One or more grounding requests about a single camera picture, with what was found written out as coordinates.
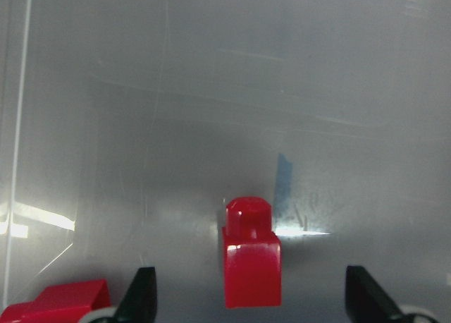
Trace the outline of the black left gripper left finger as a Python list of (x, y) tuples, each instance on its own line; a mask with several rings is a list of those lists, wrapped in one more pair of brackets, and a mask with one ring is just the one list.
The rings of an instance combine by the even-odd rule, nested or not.
[(140, 267), (120, 305), (115, 322), (154, 322), (157, 314), (157, 282), (154, 267)]

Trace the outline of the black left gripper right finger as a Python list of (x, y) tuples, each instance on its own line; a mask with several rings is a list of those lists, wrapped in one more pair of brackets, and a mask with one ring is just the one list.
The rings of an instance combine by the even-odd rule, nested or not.
[(408, 322), (409, 318), (362, 266), (347, 266), (345, 309), (351, 322)]

